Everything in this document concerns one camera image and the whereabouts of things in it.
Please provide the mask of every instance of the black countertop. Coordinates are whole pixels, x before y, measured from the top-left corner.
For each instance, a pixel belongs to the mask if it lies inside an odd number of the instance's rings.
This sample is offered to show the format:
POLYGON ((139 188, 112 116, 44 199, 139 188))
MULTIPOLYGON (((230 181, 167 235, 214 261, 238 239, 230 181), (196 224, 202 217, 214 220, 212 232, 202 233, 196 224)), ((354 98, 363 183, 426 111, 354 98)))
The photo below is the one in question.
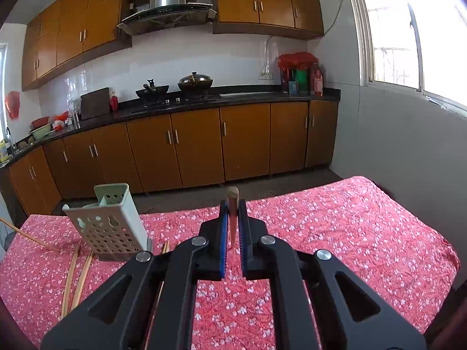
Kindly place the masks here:
POLYGON ((307 102, 313 100, 320 101, 340 101, 340 91, 331 90, 330 88, 325 88, 325 93, 323 97, 318 97, 316 95, 311 96, 295 96, 290 97, 288 94, 282 92, 265 92, 265 93, 242 93, 242 94, 230 94, 224 95, 220 99, 215 101, 200 101, 200 102, 191 102, 190 104, 181 104, 181 105, 157 105, 153 107, 148 107, 143 110, 141 104, 120 109, 116 112, 111 112, 108 114, 100 115, 98 117, 90 118, 85 121, 80 121, 78 125, 66 126, 64 129, 59 132, 55 132, 47 135, 39 141, 34 142, 28 148, 20 151, 15 154, 9 161, 1 164, 0 168, 8 167, 22 156, 26 155, 28 152, 32 151, 34 148, 43 145, 44 143, 63 138, 72 134, 85 132, 97 127, 116 124, 118 122, 124 122, 129 120, 134 120, 137 118, 144 118, 150 116, 157 116, 161 114, 170 114, 177 112, 185 111, 196 111, 199 109, 209 109, 209 108, 218 108, 221 106, 230 106, 230 105, 242 105, 242 104, 257 104, 257 103, 267 103, 267 102, 307 102))

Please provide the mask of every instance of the floral tablecloth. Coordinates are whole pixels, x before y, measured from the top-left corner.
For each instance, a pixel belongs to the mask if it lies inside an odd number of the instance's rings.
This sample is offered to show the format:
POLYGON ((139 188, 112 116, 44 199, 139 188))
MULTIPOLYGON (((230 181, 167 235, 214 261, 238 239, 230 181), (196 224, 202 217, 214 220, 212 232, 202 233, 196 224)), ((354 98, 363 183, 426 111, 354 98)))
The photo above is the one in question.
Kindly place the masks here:
MULTIPOLYGON (((459 269, 452 246, 371 181, 353 177, 323 187, 251 201, 248 214, 295 249, 328 249, 420 332, 446 298, 459 269)), ((141 215, 154 252, 198 233, 218 207, 141 215)), ((60 317, 65 281, 79 234, 67 217, 31 216, 24 231, 58 247, 50 251, 17 235, 0 264, 0 296, 20 328, 39 345, 60 317)), ((84 246, 72 294, 90 249, 84 246)), ((82 298, 121 267, 93 260, 82 298)), ((241 277, 238 240, 226 278, 198 283, 192 349, 274 349, 269 285, 241 277)))

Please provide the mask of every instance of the range hood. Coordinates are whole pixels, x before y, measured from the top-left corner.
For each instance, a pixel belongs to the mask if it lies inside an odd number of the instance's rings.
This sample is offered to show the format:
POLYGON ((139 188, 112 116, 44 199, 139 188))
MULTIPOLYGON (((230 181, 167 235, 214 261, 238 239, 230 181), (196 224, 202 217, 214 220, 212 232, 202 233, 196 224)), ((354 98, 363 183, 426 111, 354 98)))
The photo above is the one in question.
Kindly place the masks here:
POLYGON ((149 9, 132 14, 117 27, 127 34, 139 35, 172 27, 205 24, 213 21, 216 14, 210 3, 149 0, 149 9))

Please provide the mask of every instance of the silver screw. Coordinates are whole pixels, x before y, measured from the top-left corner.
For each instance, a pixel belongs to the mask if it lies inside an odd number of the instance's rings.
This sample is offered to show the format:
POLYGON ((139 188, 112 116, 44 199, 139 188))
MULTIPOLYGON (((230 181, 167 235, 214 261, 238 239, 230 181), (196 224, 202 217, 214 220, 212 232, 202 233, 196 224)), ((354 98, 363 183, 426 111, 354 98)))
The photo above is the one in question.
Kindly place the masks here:
POLYGON ((136 260, 138 262, 147 262, 148 260, 151 259, 151 253, 148 252, 148 251, 140 251, 137 255, 136 255, 136 260))
POLYGON ((261 243, 262 244, 275 244, 276 239, 273 236, 262 236, 261 243))
POLYGON ((195 237, 191 239, 191 244, 193 246, 203 246, 207 242, 206 238, 204 237, 195 237))
POLYGON ((328 250, 321 249, 316 252, 316 256, 321 260, 329 260, 331 259, 332 254, 328 250))

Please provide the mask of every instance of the power outlet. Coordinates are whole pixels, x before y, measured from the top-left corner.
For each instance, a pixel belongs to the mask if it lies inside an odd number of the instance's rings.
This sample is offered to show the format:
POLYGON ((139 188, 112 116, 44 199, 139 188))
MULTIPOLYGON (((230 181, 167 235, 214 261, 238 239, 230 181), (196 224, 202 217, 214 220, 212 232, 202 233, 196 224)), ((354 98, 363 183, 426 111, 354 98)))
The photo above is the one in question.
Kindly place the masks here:
POLYGON ((258 76, 259 80, 274 80, 272 72, 260 72, 258 76))

